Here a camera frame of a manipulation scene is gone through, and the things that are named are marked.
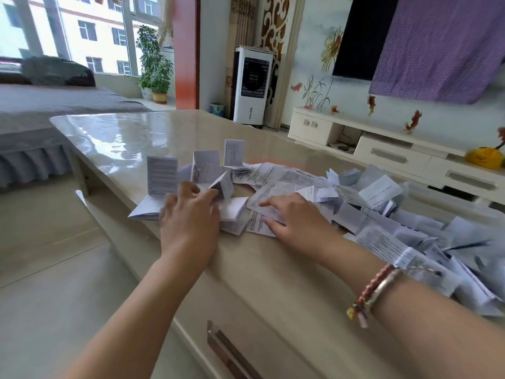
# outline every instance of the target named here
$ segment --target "bed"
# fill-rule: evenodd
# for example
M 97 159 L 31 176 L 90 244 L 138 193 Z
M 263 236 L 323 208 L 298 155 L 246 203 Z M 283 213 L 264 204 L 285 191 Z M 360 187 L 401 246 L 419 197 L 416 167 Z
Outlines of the bed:
M 49 118 L 149 111 L 96 87 L 0 84 L 0 187 L 70 172 L 65 139 Z

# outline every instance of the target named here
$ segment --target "drawer handle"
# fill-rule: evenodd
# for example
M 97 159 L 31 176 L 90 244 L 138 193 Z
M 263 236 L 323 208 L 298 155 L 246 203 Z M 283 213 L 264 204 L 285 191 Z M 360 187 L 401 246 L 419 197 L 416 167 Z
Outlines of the drawer handle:
M 386 152 L 384 150 L 377 148 L 372 149 L 372 154 L 375 154 L 377 157 L 380 158 L 385 158 L 393 162 L 398 162 L 399 164 L 406 164 L 408 162 L 408 159 L 406 157 L 399 156 L 398 154 L 395 153 Z
M 212 325 L 211 321 L 208 321 L 207 328 L 207 343 L 235 379 L 262 379 L 247 359 L 226 338 L 223 331 Z
M 466 174 L 458 173 L 454 170 L 449 170 L 447 173 L 445 173 L 445 176 L 447 178 L 453 179 L 454 181 L 466 183 L 467 185 L 475 186 L 480 189 L 489 191 L 496 190 L 496 184 L 494 182 L 484 181 L 482 179 L 471 177 Z

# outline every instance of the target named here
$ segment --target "purple cloth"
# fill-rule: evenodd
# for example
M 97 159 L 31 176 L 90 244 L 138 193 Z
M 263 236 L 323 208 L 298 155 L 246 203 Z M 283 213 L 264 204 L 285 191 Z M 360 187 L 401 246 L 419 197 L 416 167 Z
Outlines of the purple cloth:
M 505 57 L 505 0 L 399 0 L 370 94 L 475 103 Z

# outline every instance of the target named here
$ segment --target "bed skirt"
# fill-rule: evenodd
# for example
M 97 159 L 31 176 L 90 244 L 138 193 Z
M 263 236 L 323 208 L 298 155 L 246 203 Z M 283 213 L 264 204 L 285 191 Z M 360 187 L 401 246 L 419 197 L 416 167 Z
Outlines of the bed skirt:
M 62 145 L 0 153 L 0 187 L 45 180 L 71 172 Z

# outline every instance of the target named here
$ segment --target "forearm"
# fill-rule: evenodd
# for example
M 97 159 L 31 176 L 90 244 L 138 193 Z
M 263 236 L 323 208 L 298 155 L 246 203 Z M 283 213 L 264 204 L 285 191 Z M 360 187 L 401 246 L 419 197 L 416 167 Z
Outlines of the forearm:
M 64 377 L 149 378 L 173 316 L 199 275 L 183 263 L 156 261 Z
M 340 239 L 325 250 L 321 264 L 358 296 L 385 262 Z M 382 293 L 373 314 L 431 377 L 488 378 L 505 371 L 505 332 L 423 283 L 401 276 Z

